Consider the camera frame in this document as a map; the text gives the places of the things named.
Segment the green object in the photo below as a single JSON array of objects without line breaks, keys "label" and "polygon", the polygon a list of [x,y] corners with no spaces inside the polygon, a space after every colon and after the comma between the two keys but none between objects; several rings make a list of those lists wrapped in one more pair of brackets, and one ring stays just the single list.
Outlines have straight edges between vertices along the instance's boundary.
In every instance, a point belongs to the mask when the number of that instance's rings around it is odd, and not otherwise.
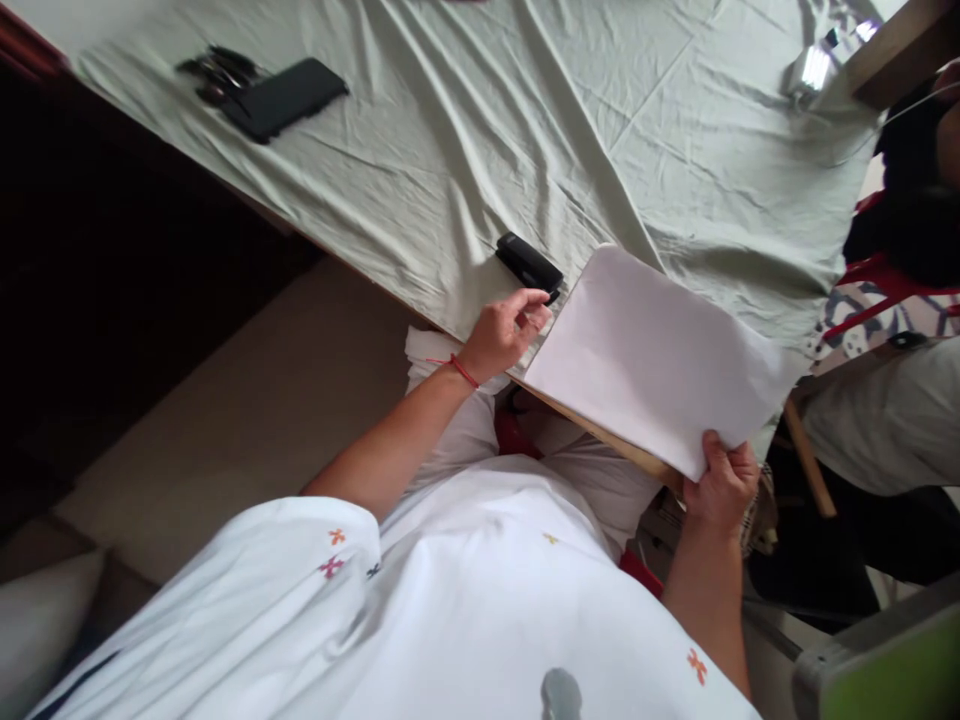
[{"label": "green object", "polygon": [[960,719],[960,573],[807,650],[802,720]]}]

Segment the white cloth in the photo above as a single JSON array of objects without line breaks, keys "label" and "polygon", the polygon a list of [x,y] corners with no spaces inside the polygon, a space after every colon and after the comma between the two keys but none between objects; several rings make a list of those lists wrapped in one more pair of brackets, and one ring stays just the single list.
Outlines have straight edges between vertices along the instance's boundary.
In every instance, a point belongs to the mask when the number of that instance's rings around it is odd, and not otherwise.
[{"label": "white cloth", "polygon": [[960,485],[960,338],[846,375],[807,405],[817,458],[875,495]]},{"label": "white cloth", "polygon": [[[843,14],[841,0],[184,0],[70,60],[461,340],[517,286],[493,258],[512,230],[564,273],[555,310],[614,242],[799,350],[842,271],[877,114],[847,96],[805,124],[781,85]],[[258,146],[175,71],[211,42],[269,72],[319,58],[351,94]]]},{"label": "white cloth", "polygon": [[[441,333],[410,328],[406,343],[410,360],[407,392],[436,370],[436,363],[427,358],[446,360],[460,347]],[[463,404],[410,483],[410,490],[445,480],[497,455],[493,396],[508,383],[505,376],[493,378]],[[541,462],[587,501],[584,512],[606,536],[610,557],[619,562],[627,540],[636,534],[640,515],[663,485],[582,429],[548,452]]]},{"label": "white cloth", "polygon": [[582,498],[515,455],[416,491],[380,532],[330,498],[242,513],[45,703],[113,653],[57,720],[538,718],[554,669],[584,718],[759,718]]}]

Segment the table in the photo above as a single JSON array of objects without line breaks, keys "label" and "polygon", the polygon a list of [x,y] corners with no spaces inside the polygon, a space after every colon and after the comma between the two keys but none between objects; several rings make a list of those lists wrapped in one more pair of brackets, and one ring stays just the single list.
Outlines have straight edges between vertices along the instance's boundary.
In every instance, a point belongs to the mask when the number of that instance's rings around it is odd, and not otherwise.
[{"label": "table", "polygon": [[[190,0],[70,61],[90,88],[459,339],[515,287],[493,257],[512,230],[561,268],[563,296],[615,242],[804,353],[842,270],[871,154],[855,149],[876,121],[847,101],[805,122],[780,95],[785,68],[840,7],[817,5]],[[270,71],[319,57],[351,96],[253,145],[173,70],[211,41]],[[761,456],[772,429],[756,438]]]}]

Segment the dark floor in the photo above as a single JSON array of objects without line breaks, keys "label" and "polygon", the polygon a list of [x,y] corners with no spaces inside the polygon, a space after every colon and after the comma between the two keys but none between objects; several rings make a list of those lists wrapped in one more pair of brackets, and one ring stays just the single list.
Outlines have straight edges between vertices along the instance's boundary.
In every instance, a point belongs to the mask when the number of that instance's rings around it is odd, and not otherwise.
[{"label": "dark floor", "polygon": [[68,489],[320,252],[198,168],[182,177],[183,158],[171,171],[157,158],[175,151],[154,138],[120,133],[121,148],[105,139],[112,128],[3,68],[0,94],[2,534]]}]

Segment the red string bracelet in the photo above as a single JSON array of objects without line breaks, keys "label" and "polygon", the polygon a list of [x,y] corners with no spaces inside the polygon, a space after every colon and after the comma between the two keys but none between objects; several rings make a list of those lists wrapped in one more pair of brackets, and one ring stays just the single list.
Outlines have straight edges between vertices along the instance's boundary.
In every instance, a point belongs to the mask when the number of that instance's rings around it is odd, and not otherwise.
[{"label": "red string bracelet", "polygon": [[463,375],[463,376],[467,379],[467,382],[470,383],[471,385],[473,385],[473,389],[474,389],[474,390],[479,390],[479,389],[480,389],[480,383],[478,383],[476,380],[474,380],[472,377],[470,377],[470,373],[468,373],[466,370],[463,369],[463,365],[461,365],[461,364],[460,364],[460,361],[457,360],[457,354],[456,354],[456,353],[450,353],[450,359],[449,359],[449,360],[446,360],[446,361],[444,361],[444,360],[437,360],[437,359],[435,359],[435,358],[426,358],[426,361],[427,361],[427,362],[435,362],[435,363],[437,363],[437,365],[453,365],[453,366],[459,371],[459,373],[460,373],[461,375]]}]

